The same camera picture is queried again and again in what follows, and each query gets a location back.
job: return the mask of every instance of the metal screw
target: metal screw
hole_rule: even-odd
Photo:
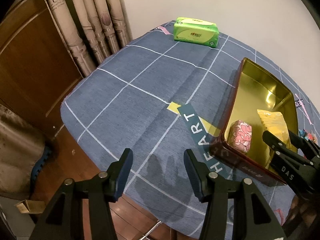
[[[247,185],[250,185],[250,184],[252,183],[252,180],[249,179],[249,178],[245,178],[245,179],[243,180],[243,182],[244,182],[245,184],[247,184]]]
[[[65,179],[65,181],[64,181],[64,184],[65,185],[70,185],[70,184],[72,184],[73,183],[73,180],[72,179]]]
[[[216,179],[218,177],[218,174],[216,172],[212,171],[212,172],[209,173],[209,177],[212,178],[212,179]]]
[[[106,176],[108,176],[108,173],[106,173],[105,171],[102,171],[99,173],[99,177],[102,179],[105,178]]]

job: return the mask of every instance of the label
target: label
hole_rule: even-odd
[[[215,35],[214,32],[207,30],[189,29],[180,32],[177,35],[178,39],[186,39],[188,41],[196,41],[198,43],[205,43],[209,41]]]
[[[230,175],[231,168],[219,162],[216,158],[210,155],[210,138],[192,105],[186,104],[184,106],[180,106],[178,107],[178,111],[181,114],[181,117],[183,118],[186,126],[188,127],[188,130],[191,133],[191,137],[196,143],[201,157],[209,170],[219,173],[224,178],[227,178]]]
[[[295,100],[294,104],[296,105],[296,108],[299,108],[302,106],[300,101],[304,104],[303,99]]]

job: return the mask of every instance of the wooden floor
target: wooden floor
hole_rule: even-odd
[[[48,203],[66,178],[80,181],[91,179],[99,172],[100,170],[64,127],[54,141],[53,155],[39,173],[31,199]],[[155,216],[125,195],[117,203],[110,203],[110,208],[119,240],[138,240],[157,222]],[[88,200],[84,200],[83,222],[85,239],[91,240]],[[156,240],[170,240],[170,228],[161,224],[150,236]],[[180,233],[177,238],[193,239]]]

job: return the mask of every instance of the white grid line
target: white grid line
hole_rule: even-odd
[[[185,207],[201,214],[201,215],[204,215],[205,216],[205,213],[194,208],[194,207],[191,207],[185,203],[183,203],[182,201],[178,200],[177,198],[175,198],[174,196],[171,196],[170,194],[166,193],[165,191],[163,191],[162,189],[158,188],[156,185],[152,184],[150,181],[148,181],[147,179],[145,179],[144,177],[142,177],[140,174],[136,173],[135,174],[138,178],[142,179],[144,182],[146,182],[147,184],[149,184],[151,187],[155,188],[156,190],[160,191],[162,194],[166,195],[167,197],[171,198],[172,200],[175,200],[176,202],[178,202],[179,204],[181,205],[184,205]]]
[[[296,86],[295,86],[294,84],[292,84],[292,83],[290,82],[290,80],[286,78],[286,76],[283,75],[283,77],[284,77],[296,90],[298,90],[298,88],[296,88]]]
[[[148,48],[145,48],[145,47],[142,47],[142,46],[138,46],[138,45],[127,45],[127,46],[129,46],[129,47],[130,47],[130,46],[132,46],[132,47],[139,47],[139,48],[142,48],[142,49],[150,50],[150,51],[152,51],[152,52],[154,52],[154,53],[156,53],[156,54],[161,54],[160,52],[156,52],[156,51],[154,51],[154,50],[152,50],[152,49],[148,49]],[[228,56],[232,57],[231,55],[229,55],[228,53],[224,52],[224,51],[221,50],[221,49],[220,49],[219,51],[222,51],[223,53],[225,53],[225,54],[227,54]],[[191,62],[188,62],[188,61],[185,61],[185,60],[182,60],[182,59],[179,59],[179,58],[171,57],[171,56],[168,56],[168,55],[162,55],[162,56],[165,56],[165,57],[168,57],[168,58],[172,58],[172,59],[176,59],[176,60],[179,60],[179,61],[182,61],[182,62],[191,64],[191,65],[193,65],[193,66],[196,67],[196,68],[201,68],[201,69],[207,70],[206,68],[198,67],[198,66],[196,66],[195,64],[193,64],[193,63],[191,63]],[[226,84],[228,84],[229,86],[231,86],[231,87],[233,87],[233,88],[235,87],[235,86],[231,85],[230,83],[228,83],[227,81],[225,81],[224,79],[222,79],[221,77],[219,77],[217,74],[213,73],[212,71],[209,71],[209,72],[210,72],[211,74],[215,75],[217,78],[219,78],[219,79],[222,80],[223,82],[225,82]]]
[[[199,226],[189,235],[187,236],[192,236],[196,231],[198,231],[198,229],[203,225],[204,220],[202,220],[202,222],[199,224]]]
[[[73,114],[73,116],[77,119],[77,121],[85,128],[84,124],[79,120],[79,118],[75,115],[75,113],[71,110],[71,108],[68,106],[67,102],[64,102],[69,109],[69,111]],[[87,132],[99,143],[102,148],[104,148],[112,157],[114,157],[117,161],[119,160],[116,156],[113,155],[112,152],[110,152],[89,130]]]
[[[305,96],[303,91],[301,91],[301,95],[304,97],[305,100],[308,101],[308,96],[307,95]]]
[[[307,117],[305,112],[300,107],[298,109],[305,115],[305,117]]]
[[[152,50],[152,49],[148,49],[148,48],[146,48],[146,47],[142,47],[142,46],[138,46],[138,45],[126,45],[126,46],[128,46],[128,47],[138,47],[138,48],[142,48],[142,49],[147,49],[147,50],[150,50],[150,51],[152,51],[152,52],[154,52],[154,53],[156,53],[156,54],[160,54],[160,55],[161,55],[160,52],[156,52],[156,51],[154,51],[154,50]]]
[[[158,96],[156,96],[156,95],[154,95],[154,94],[152,94],[152,93],[150,93],[150,92],[148,92],[148,91],[145,91],[145,90],[143,90],[142,88],[139,88],[139,87],[137,87],[137,86],[135,86],[135,85],[130,84],[129,82],[127,82],[127,81],[125,81],[125,80],[123,80],[123,79],[119,78],[118,76],[116,76],[116,75],[112,74],[111,72],[109,72],[109,71],[107,71],[107,70],[104,70],[104,69],[102,69],[102,68],[100,68],[99,70],[102,70],[102,71],[104,71],[104,72],[107,72],[108,74],[110,74],[110,75],[114,76],[115,78],[117,78],[117,79],[121,80],[122,82],[124,82],[124,83],[128,84],[129,86],[132,86],[132,87],[134,87],[134,88],[136,88],[136,89],[138,89],[138,90],[140,90],[140,91],[142,91],[142,92],[145,92],[146,94],[148,94],[148,95],[150,95],[150,96],[153,96],[154,98],[159,99],[160,101],[162,101],[162,102],[166,103],[167,105],[169,105],[169,104],[170,104],[170,103],[168,103],[167,101],[163,100],[162,98],[160,98],[160,97],[158,97]]]
[[[273,67],[276,71],[280,72],[279,69],[277,69],[275,66],[273,66],[271,63],[265,61],[264,59],[260,58],[259,56],[256,56],[258,59],[261,59],[262,61],[264,61],[265,63],[269,64],[271,67]]]
[[[164,25],[164,27],[168,26],[169,23],[175,23],[175,22],[172,22],[172,21],[171,21],[171,22],[167,22],[167,23]]]
[[[316,111],[313,109],[312,104],[310,104],[310,107],[311,107],[311,110],[316,114],[316,117],[318,117],[319,120],[320,120],[320,116],[319,116],[319,115],[316,113]]]
[[[247,50],[247,51],[250,51],[253,55],[254,55],[254,53],[251,51],[251,50],[249,50],[249,49],[247,49],[247,48],[245,48],[245,47],[243,47],[243,46],[241,46],[240,44],[238,44],[238,43],[235,43],[234,41],[232,41],[232,40],[229,40],[229,41],[231,41],[232,43],[234,43],[234,44],[236,44],[236,45],[238,45],[238,46],[240,46],[241,48],[243,48],[243,49],[245,49],[245,50]]]
[[[280,79],[281,79],[281,83],[283,83],[283,80],[282,80],[282,73],[281,73],[281,70],[279,68],[279,73],[280,73]]]
[[[272,200],[272,198],[273,198],[273,195],[275,194],[277,183],[278,183],[278,182],[276,181],[275,188],[273,189],[273,193],[272,193],[271,198],[270,198],[270,201],[269,201],[269,206],[270,206],[270,204],[271,204],[271,200]]]
[[[169,132],[169,130],[171,129],[171,127],[175,124],[175,122],[178,120],[179,115],[176,116],[176,118],[173,120],[173,122],[169,125],[169,127],[167,128],[167,130],[165,130],[164,134],[161,136],[161,138],[159,139],[159,141],[156,143],[156,145],[153,147],[153,149],[151,150],[151,152],[148,154],[148,156],[146,157],[146,159],[143,161],[143,163],[140,165],[140,167],[138,168],[137,172],[135,173],[135,175],[130,179],[130,181],[128,182],[128,184],[125,186],[123,193],[125,193],[127,191],[127,189],[129,188],[129,186],[131,185],[131,183],[133,182],[133,180],[135,179],[135,177],[138,175],[138,173],[141,171],[141,169],[144,167],[144,165],[147,163],[148,159],[151,157],[151,155],[153,155],[154,151],[158,148],[159,144],[162,142],[162,140],[164,139],[164,137],[167,135],[167,133]]]
[[[132,44],[135,44],[135,43],[137,43],[138,41],[140,41],[142,38],[144,38],[145,36],[142,36],[142,37],[140,37],[139,39],[137,39],[134,43],[132,43]],[[115,57],[116,57],[116,55],[117,54],[119,54],[121,51],[123,51],[123,50],[125,50],[125,48],[126,47],[123,47],[122,49],[120,49],[120,50],[118,50],[115,54],[113,54],[112,56],[113,56],[113,58],[112,59],[110,59],[108,62],[106,62],[106,63],[109,63],[111,60],[113,60]],[[66,101],[74,92],[76,92],[78,89],[79,89],[79,87],[81,87],[88,79],[89,79],[89,77],[93,74],[93,72],[94,71],[92,71],[91,72],[91,74],[89,75],[89,76],[87,76],[85,79],[84,79],[84,81],[78,86],[78,87],[76,87],[64,100],[63,100],[63,102],[64,101]]]
[[[172,49],[174,46],[176,46],[179,42],[175,43],[170,49]],[[80,134],[79,138],[77,139],[77,142],[79,142],[81,136],[84,134],[85,131],[89,131],[88,128],[90,127],[90,125],[93,124],[93,122],[95,120],[97,120],[97,118],[103,113],[103,111],[118,97],[118,95],[127,87],[129,86],[138,76],[140,76],[143,72],[145,72],[154,62],[156,62],[159,58],[161,58],[161,56],[163,56],[163,54],[161,54],[159,57],[157,57],[153,62],[151,62],[144,70],[142,70],[138,75],[136,75],[129,83],[127,83],[119,92],[118,94],[115,95],[115,97],[100,111],[100,113],[92,120],[92,122],[85,127],[85,130],[82,132],[82,134]]]
[[[220,52],[222,51],[222,48],[224,47],[224,45],[226,44],[227,40],[228,40],[229,36],[226,38],[226,41],[223,43],[222,47],[220,48],[220,50],[218,51],[217,55],[215,56],[215,58],[213,59],[210,67],[208,68],[207,72],[204,74],[203,78],[201,79],[200,83],[198,84],[198,86],[196,87],[196,89],[193,91],[192,95],[190,96],[190,98],[187,100],[186,104],[188,104],[190,102],[190,100],[193,98],[193,96],[195,95],[195,93],[198,91],[200,85],[202,84],[203,80],[205,79],[205,77],[207,76],[207,74],[209,73],[210,69],[212,68],[213,63],[216,61],[218,55],[220,54]]]
[[[320,134],[317,132],[315,125],[313,125],[313,128],[315,129],[315,132],[317,133],[318,136],[320,136]]]
[[[233,58],[233,59],[235,59],[236,61],[241,62],[241,60],[236,59],[235,57],[231,56],[230,54],[226,53],[225,51],[223,51],[223,50],[222,50],[221,52],[223,52],[223,53],[227,54],[228,56],[232,57],[232,58]]]
[[[227,40],[228,40],[229,36],[226,38],[226,41],[223,43],[221,49],[219,50],[219,52],[217,53],[216,57],[214,58],[214,60],[212,61],[209,69],[207,70],[207,72],[204,74],[203,78],[201,79],[201,81],[199,82],[198,86],[196,87],[196,89],[193,91],[193,93],[191,94],[191,96],[189,97],[189,99],[187,100],[186,104],[188,104],[190,102],[190,100],[193,98],[194,94],[197,92],[197,90],[199,89],[200,85],[202,84],[203,80],[205,79],[205,77],[207,76],[208,72],[210,71],[213,63],[215,62],[215,60],[217,59],[220,51],[222,50],[223,46],[226,44]],[[167,135],[167,133],[169,132],[169,130],[171,129],[171,127],[175,124],[175,122],[178,120],[180,116],[177,115],[176,118],[173,120],[173,122],[170,124],[170,126],[167,128],[167,130],[164,132],[164,134],[161,136],[161,138],[159,139],[159,141],[156,143],[156,145],[153,147],[153,149],[151,150],[151,152],[149,153],[149,155],[147,156],[147,158],[144,160],[144,162],[140,165],[140,167],[138,168],[136,174],[130,179],[129,183],[125,186],[124,188],[124,193],[127,191],[127,189],[129,188],[129,186],[131,185],[131,183],[133,182],[133,180],[135,179],[135,177],[139,174],[139,172],[141,171],[141,169],[144,167],[144,165],[147,163],[148,159],[151,157],[151,155],[153,155],[154,151],[158,148],[159,144],[162,142],[162,140],[164,139],[164,137]]]

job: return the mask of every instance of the blue tablecloth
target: blue tablecloth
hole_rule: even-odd
[[[172,33],[173,24],[162,26]],[[223,33],[212,49],[176,42],[172,34],[151,30],[82,80],[63,102],[61,117],[101,170],[117,160],[124,148],[131,148],[134,160],[125,194],[168,226],[198,238],[207,204],[195,198],[182,156],[191,148],[201,157],[182,118],[167,107],[171,102],[190,103],[200,117],[217,127],[224,94],[244,57],[266,68],[303,99],[313,125],[300,107],[299,128],[319,137],[319,112],[297,83],[260,52]],[[244,177],[248,175],[236,169],[231,173],[234,180]],[[285,218],[292,190],[253,180],[279,221]],[[226,239],[231,239],[232,200],[228,208]]]

